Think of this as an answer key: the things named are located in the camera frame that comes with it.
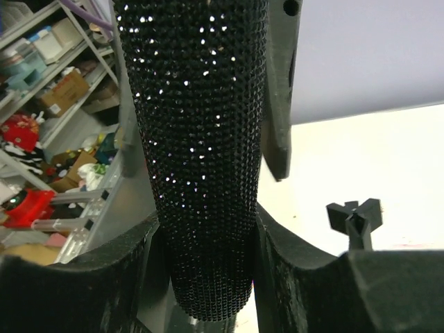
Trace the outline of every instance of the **black rhinestone cylinder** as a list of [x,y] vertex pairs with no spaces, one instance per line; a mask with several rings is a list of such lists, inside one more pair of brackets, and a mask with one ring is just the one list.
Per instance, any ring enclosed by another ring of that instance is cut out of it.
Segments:
[[251,292],[267,8],[115,1],[176,299],[203,321]]

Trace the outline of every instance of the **cardboard box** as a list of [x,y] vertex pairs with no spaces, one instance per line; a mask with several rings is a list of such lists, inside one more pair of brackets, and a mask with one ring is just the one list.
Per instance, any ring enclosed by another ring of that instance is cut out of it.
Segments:
[[28,262],[47,266],[54,263],[61,249],[62,248],[45,246],[43,244],[23,244],[3,249],[1,254],[16,255]]
[[49,92],[37,95],[37,99],[47,109],[48,117],[61,117],[88,90],[88,82],[74,70]]
[[88,105],[82,105],[82,110],[86,113],[93,114],[96,112],[104,111],[120,104],[119,93],[116,92],[108,99],[94,100]]
[[[69,159],[69,154],[63,153],[59,154],[53,157],[51,160],[51,164],[42,163],[42,170],[43,172],[46,172],[48,168],[51,166],[55,166],[56,164],[64,164],[66,160]],[[64,193],[69,189],[74,189],[78,186],[78,182],[81,181],[80,176],[77,174],[78,168],[80,168],[82,165],[93,163],[96,164],[97,160],[92,157],[90,154],[83,151],[77,158],[76,162],[70,168],[68,173],[65,177],[62,179],[56,180],[55,182],[52,182],[51,184],[48,184],[52,189],[57,191],[58,193]]]
[[104,101],[113,97],[117,93],[118,87],[111,78],[106,78],[100,85],[91,93],[85,104],[92,101]]

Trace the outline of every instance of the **plastic container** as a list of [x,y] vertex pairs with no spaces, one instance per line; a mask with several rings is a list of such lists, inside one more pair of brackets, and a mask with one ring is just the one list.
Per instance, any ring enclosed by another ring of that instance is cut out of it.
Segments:
[[52,31],[64,49],[71,49],[82,41],[82,35],[67,17],[54,24]]
[[33,11],[29,8],[29,6],[24,2],[15,2],[15,1],[4,1],[6,6],[14,7],[20,10],[20,13],[24,17],[30,17],[33,15]]
[[41,79],[42,75],[36,69],[33,69],[11,76],[6,82],[8,83],[9,88],[25,92],[31,90]]
[[22,14],[20,9],[14,6],[9,6],[7,3],[4,4],[4,9],[9,13],[9,15],[14,19],[15,24],[20,23],[23,21],[26,17]]
[[0,72],[7,76],[24,74],[34,69],[42,73],[46,64],[35,47],[24,38],[0,53]]
[[84,219],[38,219],[31,224],[31,229],[43,232],[71,232],[83,227]]
[[14,17],[7,10],[3,10],[1,13],[1,24],[6,31],[17,24],[17,21],[14,20]]
[[46,26],[29,37],[28,40],[33,43],[46,64],[56,62],[63,54],[63,48],[54,36],[50,26]]

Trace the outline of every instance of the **red object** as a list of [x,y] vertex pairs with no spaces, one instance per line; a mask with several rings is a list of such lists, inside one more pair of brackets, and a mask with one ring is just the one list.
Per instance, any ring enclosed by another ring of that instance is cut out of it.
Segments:
[[24,114],[14,114],[0,127],[3,138],[15,146],[32,152],[39,139],[39,124]]
[[6,228],[29,229],[34,220],[49,219],[54,209],[49,205],[55,196],[54,191],[33,191],[27,189],[25,200],[13,210],[6,211],[9,219],[3,224]]
[[48,168],[48,169],[46,170],[46,175],[47,175],[47,176],[52,176],[52,175],[54,175],[54,174],[56,173],[56,171],[57,171],[56,168]]

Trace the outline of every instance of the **red plastic part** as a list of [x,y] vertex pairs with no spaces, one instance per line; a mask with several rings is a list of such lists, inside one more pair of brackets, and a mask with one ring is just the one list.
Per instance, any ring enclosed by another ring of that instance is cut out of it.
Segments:
[[9,219],[3,224],[4,227],[13,229],[29,229],[34,220],[49,219],[54,209],[49,205],[55,196],[53,191],[26,190],[28,195],[25,200],[15,209],[7,211]]

